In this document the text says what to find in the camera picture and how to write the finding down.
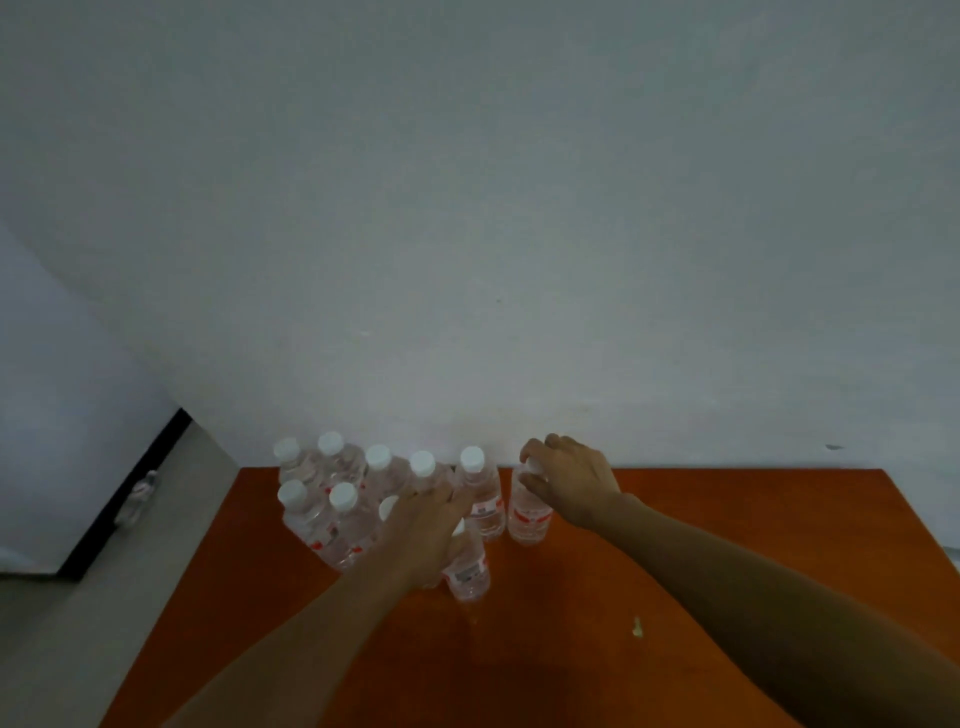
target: red label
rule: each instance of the red label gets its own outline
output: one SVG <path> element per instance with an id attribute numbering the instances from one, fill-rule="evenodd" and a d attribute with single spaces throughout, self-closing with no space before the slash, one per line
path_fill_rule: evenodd
<path id="1" fill-rule="evenodd" d="M 529 518 L 527 518 L 526 516 L 524 516 L 522 513 L 520 513 L 520 512 L 519 512 L 518 510 L 516 510 L 516 509 L 514 509 L 514 515 L 516 516 L 516 519 L 517 519 L 518 521 L 520 521 L 521 523 L 529 523 L 529 522 L 530 522 L 530 519 L 529 519 Z M 546 516 L 540 516 L 540 517 L 539 517 L 538 519 L 536 519 L 534 522 L 535 522 L 535 523 L 543 523 L 544 521 L 549 521 L 551 516 L 553 516 L 553 511 L 550 511 Z"/>

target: person's left hand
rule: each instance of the person's left hand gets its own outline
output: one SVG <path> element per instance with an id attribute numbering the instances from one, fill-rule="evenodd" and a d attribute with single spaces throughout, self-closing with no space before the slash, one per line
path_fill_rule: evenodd
<path id="1" fill-rule="evenodd" d="M 409 589 L 429 584 L 447 566 L 453 529 L 473 504 L 469 488 L 444 483 L 418 494 L 407 487 L 383 524 L 380 548 L 390 554 Z"/>

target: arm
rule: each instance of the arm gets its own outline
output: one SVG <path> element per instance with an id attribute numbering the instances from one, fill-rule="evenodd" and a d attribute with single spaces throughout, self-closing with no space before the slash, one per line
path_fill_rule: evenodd
<path id="1" fill-rule="evenodd" d="M 396 603 L 445 566 L 470 493 L 404 493 L 378 547 L 234 660 L 168 725 L 314 726 L 353 658 Z"/>
<path id="2" fill-rule="evenodd" d="M 603 454 L 531 440 L 524 485 L 634 559 L 805 725 L 960 725 L 960 668 L 852 599 L 621 494 Z"/>

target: table top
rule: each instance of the table top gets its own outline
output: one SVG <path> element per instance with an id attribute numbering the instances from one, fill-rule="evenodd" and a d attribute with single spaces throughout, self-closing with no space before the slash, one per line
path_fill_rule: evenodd
<path id="1" fill-rule="evenodd" d="M 877 608 L 960 663 L 960 576 L 876 470 L 617 470 L 625 491 Z M 501 471 L 505 495 L 510 471 Z M 103 726 L 158 725 L 335 574 L 280 521 L 276 469 L 244 469 Z M 487 545 L 492 586 L 405 597 L 324 725 L 794 725 L 642 569 L 554 518 Z M 643 636 L 634 635 L 640 619 Z"/>

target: barcode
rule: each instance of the barcode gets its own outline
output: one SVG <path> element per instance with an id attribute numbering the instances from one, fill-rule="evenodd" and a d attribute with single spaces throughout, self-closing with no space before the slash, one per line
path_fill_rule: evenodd
<path id="1" fill-rule="evenodd" d="M 471 566 L 469 569 L 464 569 L 458 573 L 453 574 L 453 580 L 459 584 L 466 584 L 470 579 L 483 571 L 483 562 L 478 561 L 476 564 Z"/>
<path id="2" fill-rule="evenodd" d="M 489 516 L 499 511 L 500 508 L 502 507 L 503 507 L 503 499 L 495 498 L 494 500 L 487 500 L 486 502 L 483 502 L 483 503 L 474 503 L 473 509 L 470 512 L 470 514 L 473 517 Z"/>

